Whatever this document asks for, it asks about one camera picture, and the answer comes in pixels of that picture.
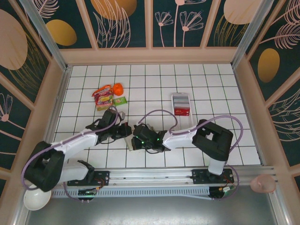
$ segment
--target red snack package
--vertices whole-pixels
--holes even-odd
[[[103,86],[92,94],[97,111],[106,110],[113,105],[113,91],[111,85]]]

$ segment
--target grid floor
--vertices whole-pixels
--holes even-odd
[[[130,126],[154,109],[172,111],[171,94],[185,92],[191,99],[194,122],[230,114],[241,120],[244,135],[230,154],[230,165],[260,165],[245,109],[230,64],[168,64],[75,66],[65,94],[55,141],[82,131],[86,125],[101,118],[96,111],[92,93],[99,87],[122,83],[128,104],[118,106],[126,113]],[[156,131],[169,129],[173,117],[162,112],[146,118]],[[240,134],[238,123],[221,119],[217,124]],[[197,148],[175,149],[161,154],[144,150],[129,151],[124,139],[99,144],[83,150],[70,160],[82,159],[95,168],[177,167],[208,165],[209,157]]]

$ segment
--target green package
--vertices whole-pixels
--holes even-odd
[[[113,100],[113,103],[115,106],[118,106],[118,105],[122,105],[122,104],[127,104],[127,101],[126,101],[125,97],[120,97],[120,98],[115,98]]]

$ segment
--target white bowl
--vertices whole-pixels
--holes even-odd
[[[39,210],[43,208],[51,198],[51,191],[44,192],[41,189],[29,191],[27,190],[24,195],[24,205],[29,210]]]

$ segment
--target gray floor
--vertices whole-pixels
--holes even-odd
[[[27,225],[276,225],[269,197],[241,187],[223,201],[187,197],[52,199]]]

